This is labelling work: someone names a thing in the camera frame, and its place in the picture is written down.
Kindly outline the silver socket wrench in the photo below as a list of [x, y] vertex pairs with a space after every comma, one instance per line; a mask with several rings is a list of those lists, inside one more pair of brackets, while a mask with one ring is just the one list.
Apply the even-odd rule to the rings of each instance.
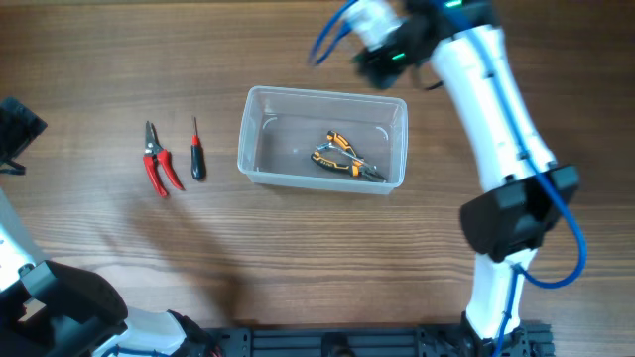
[[374, 165], [371, 165], [369, 163], [367, 163], [365, 160], [358, 158], [350, 153], [348, 153], [347, 151], [345, 151], [344, 149], [342, 149], [340, 146], [337, 146], [331, 142], [327, 142], [327, 143], [323, 143], [317, 146], [317, 150], [319, 152], [325, 152], [325, 151], [337, 151], [339, 153], [341, 153], [342, 155], [347, 156], [348, 158], [350, 158], [353, 162], [357, 162], [359, 163], [361, 166], [364, 167], [368, 167], [372, 170], [376, 170], [377, 167]]

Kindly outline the orange black pliers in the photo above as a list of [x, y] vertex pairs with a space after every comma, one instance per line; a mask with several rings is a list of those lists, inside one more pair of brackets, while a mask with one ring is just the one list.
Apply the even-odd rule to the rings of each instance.
[[[331, 142], [337, 146], [340, 146], [342, 149], [347, 151], [348, 153], [363, 159], [358, 156], [356, 151], [350, 142], [340, 133], [336, 131], [328, 131], [326, 134], [326, 143]], [[387, 179], [382, 176], [377, 169], [372, 170], [368, 167], [361, 166], [357, 162], [353, 162], [350, 158], [348, 163], [339, 163], [335, 160], [328, 159], [323, 155], [325, 152], [319, 152], [317, 148], [311, 153], [311, 160], [317, 164], [319, 167], [328, 170], [330, 172], [335, 172], [339, 174], [348, 174], [353, 178], [362, 177], [372, 182], [382, 182], [385, 183]]]

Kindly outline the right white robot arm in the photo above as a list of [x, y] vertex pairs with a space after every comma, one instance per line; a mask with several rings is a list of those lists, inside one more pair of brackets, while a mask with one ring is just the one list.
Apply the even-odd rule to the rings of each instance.
[[583, 233], [569, 210], [579, 185], [532, 122], [489, 1], [410, 1], [399, 17], [384, 1], [350, 1], [344, 21], [363, 43], [359, 71], [386, 89], [411, 66], [429, 64], [449, 95], [475, 157], [482, 193], [459, 212], [475, 253], [470, 301], [463, 313], [465, 356], [528, 351], [519, 317], [530, 265], [547, 233], [564, 221], [577, 244], [576, 264], [550, 289], [579, 277], [587, 257]]

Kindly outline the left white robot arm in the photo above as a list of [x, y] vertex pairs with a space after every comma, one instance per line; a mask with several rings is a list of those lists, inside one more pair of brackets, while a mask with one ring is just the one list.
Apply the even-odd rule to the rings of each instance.
[[96, 273], [50, 260], [1, 199], [1, 353], [17, 357], [216, 356], [174, 311], [129, 308]]

